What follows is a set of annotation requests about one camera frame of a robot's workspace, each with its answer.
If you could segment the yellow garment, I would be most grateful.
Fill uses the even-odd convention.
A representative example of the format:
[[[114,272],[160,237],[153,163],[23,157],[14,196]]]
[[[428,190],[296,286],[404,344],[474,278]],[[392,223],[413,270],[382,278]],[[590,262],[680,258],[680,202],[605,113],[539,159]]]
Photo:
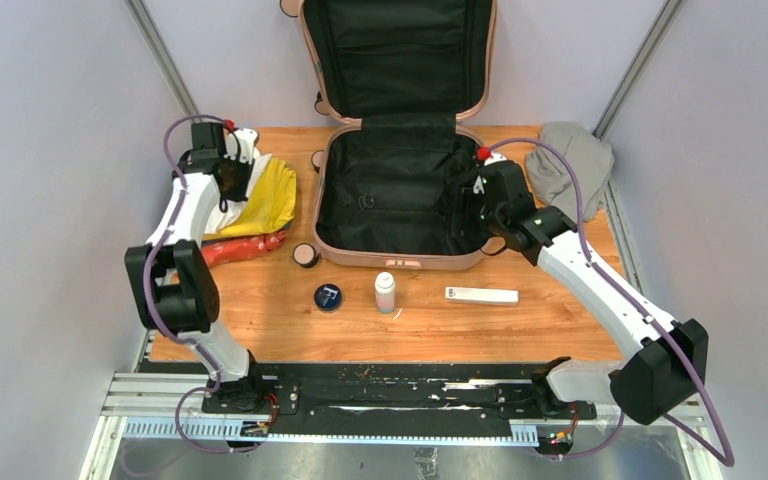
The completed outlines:
[[[224,202],[216,207],[205,229],[205,240],[216,240],[274,233],[294,219],[297,173],[284,160],[272,154],[254,162],[247,199]]]

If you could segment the red white tie-dye jeans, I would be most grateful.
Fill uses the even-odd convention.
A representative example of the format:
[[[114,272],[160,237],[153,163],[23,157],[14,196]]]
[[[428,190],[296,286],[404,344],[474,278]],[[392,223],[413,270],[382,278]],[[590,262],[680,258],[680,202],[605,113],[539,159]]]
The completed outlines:
[[[287,230],[279,230],[268,234],[210,241],[202,245],[201,254],[210,268],[251,260],[277,250],[285,243],[287,236]]]

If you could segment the white rectangular box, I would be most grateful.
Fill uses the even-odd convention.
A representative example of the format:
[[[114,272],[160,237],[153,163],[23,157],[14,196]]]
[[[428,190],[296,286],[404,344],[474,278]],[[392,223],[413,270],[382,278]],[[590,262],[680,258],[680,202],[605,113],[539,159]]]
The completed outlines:
[[[444,298],[455,303],[500,306],[517,305],[520,299],[516,290],[455,286],[444,288]]]

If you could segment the white small bottle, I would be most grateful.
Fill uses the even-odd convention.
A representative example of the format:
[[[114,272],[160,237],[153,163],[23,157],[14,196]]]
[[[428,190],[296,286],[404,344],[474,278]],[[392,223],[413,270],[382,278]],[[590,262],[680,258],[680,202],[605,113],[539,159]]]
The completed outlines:
[[[396,281],[389,272],[381,272],[374,282],[375,304],[382,314],[389,314],[395,309]]]

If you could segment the round navy tin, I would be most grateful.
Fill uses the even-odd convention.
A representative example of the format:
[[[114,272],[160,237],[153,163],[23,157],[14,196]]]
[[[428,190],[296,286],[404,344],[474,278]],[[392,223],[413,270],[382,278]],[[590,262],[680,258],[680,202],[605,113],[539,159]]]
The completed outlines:
[[[336,284],[322,284],[314,291],[313,301],[320,311],[325,313],[335,312],[343,303],[342,290]]]

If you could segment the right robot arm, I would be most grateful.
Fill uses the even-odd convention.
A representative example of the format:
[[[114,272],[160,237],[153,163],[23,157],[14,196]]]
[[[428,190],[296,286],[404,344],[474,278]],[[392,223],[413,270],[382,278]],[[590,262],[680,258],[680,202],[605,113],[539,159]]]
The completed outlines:
[[[558,358],[533,380],[531,403],[556,417],[572,402],[614,405],[649,425],[693,396],[705,407],[709,335],[695,319],[677,321],[647,300],[601,257],[583,229],[555,206],[537,207],[522,168],[489,162],[452,180],[466,199],[468,225],[503,239],[532,265],[559,281],[608,332],[620,362]]]

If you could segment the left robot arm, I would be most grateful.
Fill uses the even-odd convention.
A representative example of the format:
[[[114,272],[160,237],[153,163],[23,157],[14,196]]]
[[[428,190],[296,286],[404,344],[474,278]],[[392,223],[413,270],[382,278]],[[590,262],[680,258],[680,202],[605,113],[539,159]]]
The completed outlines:
[[[191,147],[169,156],[172,195],[160,224],[124,264],[142,325],[189,348],[208,371],[205,395],[243,413],[268,395],[252,353],[220,321],[220,295],[201,251],[214,210],[248,199],[258,135],[208,114],[187,116]]]

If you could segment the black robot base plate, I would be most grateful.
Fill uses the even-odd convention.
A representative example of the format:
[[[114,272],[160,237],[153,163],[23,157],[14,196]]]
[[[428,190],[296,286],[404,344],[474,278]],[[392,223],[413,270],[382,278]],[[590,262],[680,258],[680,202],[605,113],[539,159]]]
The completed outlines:
[[[154,374],[192,380],[174,390],[172,417],[188,428],[226,420],[230,439],[375,443],[513,443],[547,438],[594,420],[594,405],[547,406],[533,363],[262,363],[266,403],[239,412],[205,395],[209,381],[194,363],[148,362]]]

